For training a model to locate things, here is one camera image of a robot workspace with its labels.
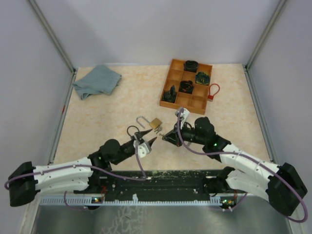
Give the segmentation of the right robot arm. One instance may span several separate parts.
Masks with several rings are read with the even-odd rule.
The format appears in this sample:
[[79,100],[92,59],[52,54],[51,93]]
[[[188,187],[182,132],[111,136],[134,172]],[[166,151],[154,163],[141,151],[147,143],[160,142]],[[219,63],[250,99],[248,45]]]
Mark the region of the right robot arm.
[[177,147],[186,142],[202,145],[202,155],[227,164],[218,180],[224,193],[242,190],[266,200],[276,211],[291,216],[308,190],[295,167],[289,163],[278,165],[260,160],[216,134],[207,117],[195,120],[194,127],[178,121],[162,140]]

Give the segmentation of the brass padlock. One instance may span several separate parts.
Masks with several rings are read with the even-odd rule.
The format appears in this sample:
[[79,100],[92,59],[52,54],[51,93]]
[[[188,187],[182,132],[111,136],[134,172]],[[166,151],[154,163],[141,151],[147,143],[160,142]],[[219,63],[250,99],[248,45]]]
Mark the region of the brass padlock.
[[149,124],[150,127],[152,127],[153,129],[157,129],[158,127],[160,127],[162,125],[162,121],[159,120],[158,118],[154,118],[152,121],[149,121],[146,117],[144,116],[138,116],[136,118],[136,122],[143,128],[145,129],[145,126],[140,122],[140,120],[144,120],[145,122],[147,122]]

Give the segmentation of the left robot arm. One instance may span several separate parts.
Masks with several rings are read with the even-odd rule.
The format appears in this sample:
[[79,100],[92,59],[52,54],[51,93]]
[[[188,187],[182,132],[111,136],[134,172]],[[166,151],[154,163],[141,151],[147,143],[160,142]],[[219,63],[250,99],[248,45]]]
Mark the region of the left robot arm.
[[111,166],[118,165],[132,156],[137,160],[147,156],[156,140],[155,137],[149,141],[144,140],[148,133],[148,130],[135,132],[124,144],[120,144],[116,139],[109,139],[89,156],[63,164],[34,166],[30,161],[22,163],[4,185],[9,192],[10,206],[26,205],[32,202],[36,195],[62,192],[94,194],[101,189],[99,178],[102,174],[130,179],[112,173]]

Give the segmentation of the black cable lock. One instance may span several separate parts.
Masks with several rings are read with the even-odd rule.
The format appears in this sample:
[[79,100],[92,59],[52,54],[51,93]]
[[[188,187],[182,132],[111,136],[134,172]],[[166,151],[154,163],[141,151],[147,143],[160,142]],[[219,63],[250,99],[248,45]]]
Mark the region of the black cable lock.
[[141,136],[140,133],[141,131],[137,126],[130,125],[126,129],[126,133],[129,136],[130,140],[140,140]]

